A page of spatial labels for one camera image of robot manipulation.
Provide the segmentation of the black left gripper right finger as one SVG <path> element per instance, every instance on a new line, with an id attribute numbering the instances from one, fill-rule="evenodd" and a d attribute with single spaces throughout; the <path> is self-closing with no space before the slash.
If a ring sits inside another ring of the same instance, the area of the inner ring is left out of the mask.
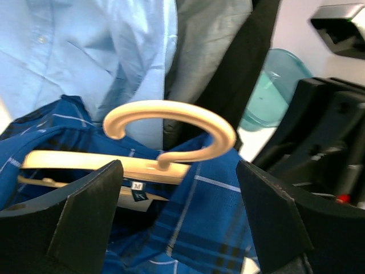
<path id="1" fill-rule="evenodd" d="M 364 210 L 244 160 L 236 173 L 261 273 L 364 273 Z"/>

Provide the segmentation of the blue plaid shirt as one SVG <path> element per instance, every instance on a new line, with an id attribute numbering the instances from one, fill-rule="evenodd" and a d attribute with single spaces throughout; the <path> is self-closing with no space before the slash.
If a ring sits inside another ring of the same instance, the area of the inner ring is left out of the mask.
<path id="1" fill-rule="evenodd" d="M 47 187 L 20 185 L 20 165 L 32 150 L 59 150 L 155 159 L 159 152 L 95 127 L 82 100 L 62 96 L 18 118 L 1 134 L 1 206 L 24 202 Z M 118 208 L 103 273 L 240 273 L 257 257 L 230 150 L 195 162 L 181 184 L 148 183 L 161 200 L 146 212 Z"/>

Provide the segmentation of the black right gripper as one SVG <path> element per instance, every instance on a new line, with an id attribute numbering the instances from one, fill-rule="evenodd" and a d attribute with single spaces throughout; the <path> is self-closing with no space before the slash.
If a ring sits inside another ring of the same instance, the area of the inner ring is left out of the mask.
<path id="1" fill-rule="evenodd" d="M 253 162 L 289 184 L 354 206 L 364 204 L 364 86 L 306 78 Z"/>

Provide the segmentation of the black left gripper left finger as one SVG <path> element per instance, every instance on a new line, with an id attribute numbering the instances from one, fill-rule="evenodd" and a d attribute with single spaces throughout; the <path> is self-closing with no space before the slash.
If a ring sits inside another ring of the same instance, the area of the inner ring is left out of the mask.
<path id="1" fill-rule="evenodd" d="M 101 273 L 123 178 L 114 160 L 1 211 L 1 273 Z"/>

